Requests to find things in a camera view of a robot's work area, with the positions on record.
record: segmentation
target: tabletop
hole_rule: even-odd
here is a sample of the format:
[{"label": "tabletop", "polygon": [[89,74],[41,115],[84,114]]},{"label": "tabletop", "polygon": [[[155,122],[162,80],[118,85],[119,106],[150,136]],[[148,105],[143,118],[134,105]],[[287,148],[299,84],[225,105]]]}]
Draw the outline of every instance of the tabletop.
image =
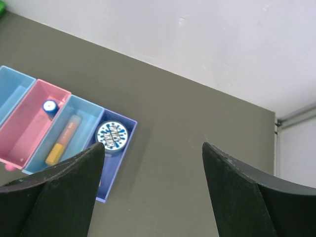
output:
[{"label": "tabletop", "polygon": [[[205,141],[273,174],[273,112],[152,65],[7,13],[0,65],[138,121],[89,237],[216,237]],[[22,177],[0,168],[0,184]]]}]

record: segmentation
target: white wall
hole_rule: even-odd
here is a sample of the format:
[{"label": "white wall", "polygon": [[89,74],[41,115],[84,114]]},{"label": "white wall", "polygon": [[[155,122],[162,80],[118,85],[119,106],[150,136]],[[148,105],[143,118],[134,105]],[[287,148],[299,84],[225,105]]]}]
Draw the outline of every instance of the white wall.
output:
[{"label": "white wall", "polygon": [[316,188],[316,118],[279,135],[279,177]]},{"label": "white wall", "polygon": [[27,18],[286,115],[316,100],[312,0],[6,0]]}]

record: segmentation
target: pink bin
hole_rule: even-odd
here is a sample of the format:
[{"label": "pink bin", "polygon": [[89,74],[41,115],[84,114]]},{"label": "pink bin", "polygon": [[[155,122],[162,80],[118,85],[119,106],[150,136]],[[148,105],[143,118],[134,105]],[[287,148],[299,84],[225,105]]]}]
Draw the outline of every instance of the pink bin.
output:
[{"label": "pink bin", "polygon": [[22,169],[54,121],[43,111],[44,101],[54,100],[62,108],[70,95],[38,79],[0,128],[0,161]]}]

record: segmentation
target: light blue bin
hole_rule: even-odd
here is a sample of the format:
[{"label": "light blue bin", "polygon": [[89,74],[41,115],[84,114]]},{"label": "light blue bin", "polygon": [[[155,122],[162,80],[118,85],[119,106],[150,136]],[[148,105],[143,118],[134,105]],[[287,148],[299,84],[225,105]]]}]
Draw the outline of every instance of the light blue bin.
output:
[{"label": "light blue bin", "polygon": [[102,107],[71,95],[22,172],[33,174],[48,167],[45,160],[72,115],[80,116],[81,122],[59,162],[81,152],[94,135],[103,111]]},{"label": "light blue bin", "polygon": [[32,87],[35,78],[6,66],[0,67],[0,126]]},{"label": "light blue bin", "polygon": [[[106,202],[109,196],[111,187],[114,183],[119,167],[123,161],[123,158],[128,149],[129,143],[133,137],[134,131],[137,126],[137,121],[132,120],[128,117],[125,117],[123,115],[120,115],[118,113],[115,113],[107,109],[104,109],[104,113],[100,119],[98,126],[105,121],[112,121],[112,120],[118,121],[126,127],[129,138],[123,150],[121,150],[115,156],[105,157],[103,170],[102,170],[102,176],[101,176],[101,186],[99,187],[97,198],[96,198],[100,202]],[[92,136],[91,139],[86,144],[86,147],[89,147],[94,143],[96,143],[95,136]]]}]

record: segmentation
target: compartment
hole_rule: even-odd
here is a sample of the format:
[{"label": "compartment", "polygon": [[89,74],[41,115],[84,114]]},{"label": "compartment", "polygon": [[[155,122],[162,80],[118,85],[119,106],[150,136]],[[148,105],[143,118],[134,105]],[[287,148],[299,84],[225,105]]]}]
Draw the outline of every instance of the compartment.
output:
[{"label": "compartment", "polygon": [[82,151],[87,142],[91,139],[103,111],[104,109],[102,107],[71,95],[68,102],[60,111],[59,115],[55,119],[55,122],[34,152],[29,163],[25,166],[23,172],[26,174],[32,174],[49,166],[45,161],[52,148],[59,140],[59,137],[65,126],[68,124],[69,119],[73,115],[80,116],[81,121],[73,136],[71,136],[71,139],[59,159],[59,162],[64,161]]},{"label": "compartment", "polygon": [[6,66],[0,67],[0,127],[35,80]]},{"label": "compartment", "polygon": [[22,169],[54,121],[42,109],[43,102],[55,100],[62,108],[69,96],[38,79],[0,128],[0,161]]},{"label": "compartment", "polygon": [[[115,155],[112,155],[111,157],[105,157],[102,176],[101,176],[101,185],[99,187],[98,194],[97,194],[97,200],[101,202],[105,202],[106,199],[108,198],[112,184],[119,170],[120,164],[124,158],[124,155],[128,149],[130,140],[132,139],[135,128],[137,126],[137,121],[127,118],[123,115],[117,114],[113,111],[105,109],[100,119],[100,122],[96,128],[98,128],[102,123],[106,121],[118,121],[122,123],[125,126],[126,130],[128,131],[129,136],[128,136],[126,145],[122,150],[117,152]],[[87,143],[86,147],[91,146],[92,144],[96,143],[95,132],[96,130],[94,131],[94,134],[91,136],[91,139]]]}]

